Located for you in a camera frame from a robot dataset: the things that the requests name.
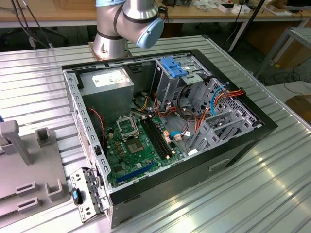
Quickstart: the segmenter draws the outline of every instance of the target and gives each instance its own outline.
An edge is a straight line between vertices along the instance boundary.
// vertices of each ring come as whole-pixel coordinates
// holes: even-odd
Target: yellow wire
[[[147,102],[148,102],[148,97],[146,97],[144,106],[142,108],[138,109],[138,111],[143,111],[147,107]]]
[[[238,90],[238,91],[227,91],[228,93],[237,93],[237,92],[240,92],[241,91],[241,89],[240,90]]]

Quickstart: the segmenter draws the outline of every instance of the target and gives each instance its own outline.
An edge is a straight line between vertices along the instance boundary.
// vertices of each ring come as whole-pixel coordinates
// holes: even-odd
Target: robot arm
[[[126,56],[129,40],[148,49],[160,38],[164,22],[154,0],[97,0],[94,53],[101,59]]]

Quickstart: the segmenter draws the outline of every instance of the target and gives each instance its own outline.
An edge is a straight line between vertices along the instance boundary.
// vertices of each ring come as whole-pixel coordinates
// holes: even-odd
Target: hinge
[[[72,195],[83,223],[104,214],[110,203],[97,171],[81,168],[70,175]]]

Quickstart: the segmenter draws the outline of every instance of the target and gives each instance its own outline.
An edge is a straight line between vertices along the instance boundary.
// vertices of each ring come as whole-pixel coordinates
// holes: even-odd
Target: motherboard
[[[108,181],[112,187],[158,170],[184,158],[173,140],[165,140],[165,125],[158,116],[149,119],[121,120],[106,129],[107,159],[111,167]],[[133,132],[134,136],[124,138]]]

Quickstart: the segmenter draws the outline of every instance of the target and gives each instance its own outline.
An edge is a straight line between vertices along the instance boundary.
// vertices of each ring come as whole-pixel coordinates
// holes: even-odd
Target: blue wire
[[[215,92],[214,92],[214,95],[210,101],[210,111],[212,112],[212,115],[214,116],[215,115],[215,112],[214,112],[214,99],[215,99],[215,96],[217,94],[217,92],[221,89],[223,89],[225,86],[221,86],[219,87]]]
[[[171,136],[173,137],[174,135],[179,134],[179,133],[181,133],[181,132],[175,131],[175,132],[171,133]]]

